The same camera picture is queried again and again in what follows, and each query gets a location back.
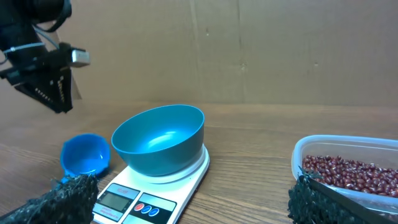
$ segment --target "white scale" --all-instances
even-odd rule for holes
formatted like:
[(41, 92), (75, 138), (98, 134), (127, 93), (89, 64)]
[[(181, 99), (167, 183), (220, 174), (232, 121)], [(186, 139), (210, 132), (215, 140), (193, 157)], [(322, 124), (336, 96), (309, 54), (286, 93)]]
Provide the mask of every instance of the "white scale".
[(94, 221), (103, 224), (177, 223), (210, 164), (202, 145), (197, 160), (187, 168), (161, 177), (142, 175), (126, 167), (98, 195)]

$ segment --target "blue bowl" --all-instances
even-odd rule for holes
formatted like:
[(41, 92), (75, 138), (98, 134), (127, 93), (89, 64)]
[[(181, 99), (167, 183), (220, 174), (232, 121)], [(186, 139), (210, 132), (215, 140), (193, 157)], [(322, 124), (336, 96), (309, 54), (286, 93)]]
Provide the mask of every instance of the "blue bowl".
[(205, 115), (190, 105), (154, 108), (120, 125), (112, 145), (135, 171), (167, 175), (191, 164), (203, 144)]
[(110, 158), (111, 151), (105, 138), (97, 134), (81, 134), (63, 144), (60, 163), (65, 176), (97, 175), (109, 166)]

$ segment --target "red button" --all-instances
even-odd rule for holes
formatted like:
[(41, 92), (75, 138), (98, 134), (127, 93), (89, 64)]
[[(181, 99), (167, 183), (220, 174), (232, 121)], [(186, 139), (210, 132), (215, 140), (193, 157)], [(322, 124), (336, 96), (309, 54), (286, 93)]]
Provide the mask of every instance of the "red button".
[(134, 211), (138, 212), (139, 210), (141, 210), (142, 208), (144, 208), (144, 204), (143, 203), (139, 203), (138, 205), (136, 205), (134, 207)]

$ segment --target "scale control panel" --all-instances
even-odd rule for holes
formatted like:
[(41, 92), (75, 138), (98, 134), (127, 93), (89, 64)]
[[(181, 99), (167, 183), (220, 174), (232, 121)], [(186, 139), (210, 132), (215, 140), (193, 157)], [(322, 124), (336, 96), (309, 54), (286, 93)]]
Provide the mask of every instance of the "scale control panel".
[[(113, 183), (98, 198), (93, 212), (119, 223), (138, 195), (139, 190)], [(176, 202), (143, 192), (121, 223), (166, 224), (176, 206)]]

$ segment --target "pile of beans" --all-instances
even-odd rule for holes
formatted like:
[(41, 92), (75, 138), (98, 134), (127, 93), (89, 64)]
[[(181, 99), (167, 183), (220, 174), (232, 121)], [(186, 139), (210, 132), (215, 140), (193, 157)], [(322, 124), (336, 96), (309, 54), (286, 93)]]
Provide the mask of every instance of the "pile of beans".
[(398, 198), (398, 170), (347, 160), (341, 156), (310, 155), (303, 159), (303, 168), (306, 172), (319, 172), (323, 179), (316, 181), (324, 184)]

